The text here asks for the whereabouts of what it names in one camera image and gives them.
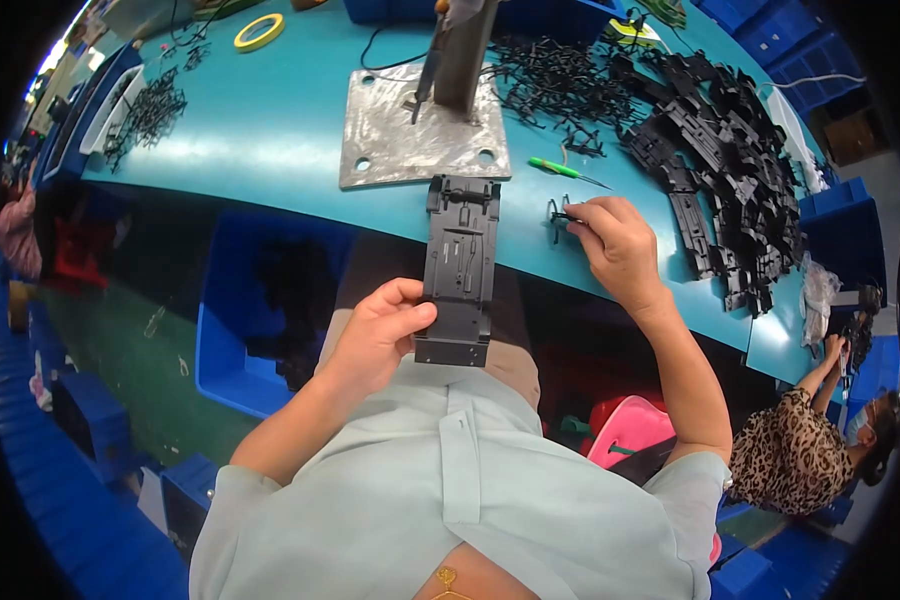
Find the plastic injection molded part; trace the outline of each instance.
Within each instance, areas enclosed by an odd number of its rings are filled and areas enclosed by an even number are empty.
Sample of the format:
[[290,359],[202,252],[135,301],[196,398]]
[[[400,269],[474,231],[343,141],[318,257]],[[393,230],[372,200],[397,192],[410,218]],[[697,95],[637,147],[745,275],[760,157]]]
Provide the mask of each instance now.
[[414,336],[414,360],[486,366],[500,183],[435,175],[427,193],[427,212],[430,238],[420,302],[436,305],[436,320]]

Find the teal workbench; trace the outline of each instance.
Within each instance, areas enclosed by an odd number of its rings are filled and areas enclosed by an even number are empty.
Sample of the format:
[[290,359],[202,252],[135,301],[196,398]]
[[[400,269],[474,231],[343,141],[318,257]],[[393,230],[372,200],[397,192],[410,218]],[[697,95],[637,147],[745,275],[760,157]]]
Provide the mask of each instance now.
[[[743,68],[757,83],[770,80],[696,6],[686,3],[685,8],[684,41],[702,48],[714,63]],[[233,47],[237,33],[271,13],[284,15],[286,29],[263,48],[238,54]],[[689,53],[672,30],[654,18],[648,22],[673,52]],[[227,198],[425,241],[426,182],[349,191],[338,187],[348,77],[360,68],[372,31],[352,24],[340,0],[304,12],[294,12],[287,0],[267,0],[212,22],[206,31],[207,42],[213,42],[210,54],[192,72],[181,68],[176,78],[188,103],[172,133],[152,148],[134,148],[116,174],[98,156],[91,159],[83,179],[108,188],[144,186]],[[432,32],[426,25],[386,30],[374,41],[367,63],[385,65],[420,54]],[[185,41],[190,32],[176,37]],[[186,62],[186,49],[157,59],[164,43],[173,44],[168,34],[147,40],[140,50],[148,79]],[[507,111],[504,128],[513,176],[502,189],[497,261],[606,296],[579,244],[568,240],[555,246],[546,218],[549,199],[559,202],[569,194],[572,202],[582,202],[602,188],[527,164],[529,157],[558,158],[559,132],[523,126]],[[804,138],[819,155],[806,130]],[[606,158],[571,153],[568,165],[629,198],[653,227],[660,275],[691,330],[746,352],[747,366],[772,377],[796,383],[806,373],[811,357],[799,346],[801,273],[791,272],[773,286],[775,306],[768,315],[753,319],[747,309],[727,313],[719,278],[693,280],[669,198],[623,150],[611,147]]]

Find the light green shirt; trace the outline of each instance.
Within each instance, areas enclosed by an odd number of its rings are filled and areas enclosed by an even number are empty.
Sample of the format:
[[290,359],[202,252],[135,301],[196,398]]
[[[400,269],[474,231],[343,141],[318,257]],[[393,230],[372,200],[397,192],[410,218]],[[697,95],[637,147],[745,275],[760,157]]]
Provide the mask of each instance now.
[[638,487],[482,370],[410,355],[289,486],[219,471],[190,595],[412,598],[467,542],[541,600],[707,599],[729,477],[697,452]]

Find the necklace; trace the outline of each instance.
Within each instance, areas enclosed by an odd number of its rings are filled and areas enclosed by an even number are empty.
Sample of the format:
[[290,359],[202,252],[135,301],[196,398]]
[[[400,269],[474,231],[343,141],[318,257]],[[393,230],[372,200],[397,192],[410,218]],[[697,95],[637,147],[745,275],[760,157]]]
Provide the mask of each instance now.
[[473,600],[464,594],[456,593],[456,591],[450,589],[450,586],[453,584],[454,580],[457,579],[457,571],[450,568],[449,566],[442,566],[435,573],[436,579],[440,580],[440,582],[446,587],[444,591],[439,594],[436,594],[431,598],[431,600],[437,600],[438,598],[462,598],[463,600]]

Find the masking tape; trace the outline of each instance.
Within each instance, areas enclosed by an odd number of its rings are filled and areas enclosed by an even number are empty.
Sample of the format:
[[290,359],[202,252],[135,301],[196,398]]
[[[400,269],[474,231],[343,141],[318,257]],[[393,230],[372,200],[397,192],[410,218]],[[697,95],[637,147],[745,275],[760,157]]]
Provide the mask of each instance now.
[[237,33],[233,38],[233,46],[237,52],[252,52],[266,46],[283,31],[283,15],[275,12],[261,16]]

